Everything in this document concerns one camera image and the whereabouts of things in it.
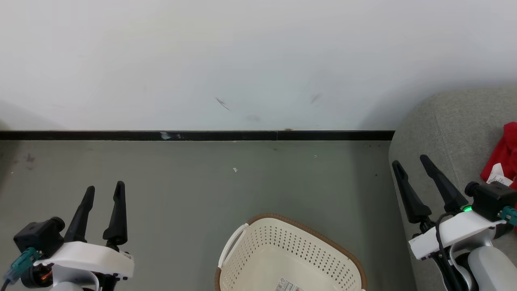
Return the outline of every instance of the label sticker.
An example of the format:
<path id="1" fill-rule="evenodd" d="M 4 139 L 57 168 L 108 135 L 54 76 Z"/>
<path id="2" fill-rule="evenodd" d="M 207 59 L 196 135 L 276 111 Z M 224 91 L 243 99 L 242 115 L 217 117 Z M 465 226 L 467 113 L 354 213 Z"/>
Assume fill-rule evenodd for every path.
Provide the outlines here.
<path id="1" fill-rule="evenodd" d="M 280 278 L 278 280 L 277 288 L 275 291 L 305 291 L 300 286 L 295 285 L 293 282 L 288 281 L 286 278 Z"/>
<path id="2" fill-rule="evenodd" d="M 486 182 L 487 182 L 487 184 L 490 184 L 494 181 L 497 181 L 506 186 L 510 186 L 513 183 L 512 180 L 505 177 L 501 163 L 495 164 L 492 167 L 492 172 L 490 173 L 490 176 L 488 177 L 488 180 Z"/>

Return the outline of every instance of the brown basket rim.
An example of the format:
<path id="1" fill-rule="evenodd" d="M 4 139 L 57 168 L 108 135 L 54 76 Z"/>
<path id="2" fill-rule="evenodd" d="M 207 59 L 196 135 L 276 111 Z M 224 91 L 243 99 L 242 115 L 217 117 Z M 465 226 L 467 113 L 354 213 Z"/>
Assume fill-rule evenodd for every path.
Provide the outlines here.
<path id="1" fill-rule="evenodd" d="M 259 214 L 255 217 L 253 217 L 252 219 L 248 220 L 248 225 L 251 225 L 253 224 L 254 222 L 258 221 L 258 220 L 261 220 L 261 219 L 265 219 L 265 218 L 272 218 L 272 219 L 276 219 L 276 220 L 280 220 L 280 221 L 283 221 L 285 223 L 288 223 L 288 224 L 291 224 L 292 226 L 294 227 L 297 227 L 305 232 L 308 232 L 309 234 L 312 234 L 313 236 L 321 239 L 322 241 L 324 241 L 325 243 L 327 243 L 328 245 L 330 245 L 331 247 L 333 247 L 334 249 L 338 250 L 340 253 L 342 253 L 343 255 L 347 256 L 350 260 L 352 260 L 352 262 L 356 265 L 357 269 L 359 270 L 359 275 L 361 276 L 361 288 L 364 289 L 364 290 L 368 290 L 368 282 L 367 282 L 367 279 L 366 279 L 366 273 L 364 272 L 364 269 L 361 265 L 361 262 L 352 254 L 350 253 L 349 251 L 347 251 L 344 247 L 338 245 L 337 243 L 333 242 L 332 240 L 328 239 L 327 237 L 325 237 L 324 235 L 320 234 L 319 232 L 317 232 L 316 230 L 302 224 L 302 223 L 299 223 L 297 221 L 294 221 L 292 219 L 289 219 L 285 216 L 281 216 L 279 214 L 274 214 L 274 213 L 263 213 L 263 214 Z M 216 291 L 221 291 L 221 286 L 220 286 L 220 283 L 219 283 L 219 280 L 221 278 L 221 268 L 217 267 L 217 270 L 216 270 L 216 277 L 215 277 L 215 286 L 216 286 Z"/>

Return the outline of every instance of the white wall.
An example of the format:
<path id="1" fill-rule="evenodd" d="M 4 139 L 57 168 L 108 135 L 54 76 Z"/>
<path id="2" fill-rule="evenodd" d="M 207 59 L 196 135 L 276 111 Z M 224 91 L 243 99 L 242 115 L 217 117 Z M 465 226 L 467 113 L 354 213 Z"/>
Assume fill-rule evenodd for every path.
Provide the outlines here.
<path id="1" fill-rule="evenodd" d="M 0 128 L 395 129 L 433 93 L 517 80 L 516 11 L 515 0 L 0 0 Z"/>

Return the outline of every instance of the gray floor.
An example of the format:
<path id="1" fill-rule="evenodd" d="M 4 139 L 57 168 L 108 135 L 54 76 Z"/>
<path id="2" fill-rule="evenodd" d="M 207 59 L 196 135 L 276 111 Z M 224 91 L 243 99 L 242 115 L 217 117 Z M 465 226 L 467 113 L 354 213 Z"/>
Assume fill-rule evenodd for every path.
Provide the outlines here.
<path id="1" fill-rule="evenodd" d="M 274 212 L 344 246 L 369 290 L 414 290 L 388 142 L 0 142 L 0 269 L 27 223 L 70 222 L 96 187 L 86 238 L 104 244 L 115 183 L 126 183 L 135 277 L 117 290 L 214 289 L 217 260 L 247 219 Z M 10 290 L 22 290 L 19 283 Z"/>

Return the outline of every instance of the plastic basket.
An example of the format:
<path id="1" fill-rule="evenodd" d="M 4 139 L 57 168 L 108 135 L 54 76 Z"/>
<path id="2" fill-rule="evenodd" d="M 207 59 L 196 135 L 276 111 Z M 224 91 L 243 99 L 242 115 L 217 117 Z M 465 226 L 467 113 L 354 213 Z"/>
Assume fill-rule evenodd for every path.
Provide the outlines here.
<path id="1" fill-rule="evenodd" d="M 355 256 L 313 229 L 277 214 L 240 226 L 223 249 L 216 291 L 360 291 Z"/>

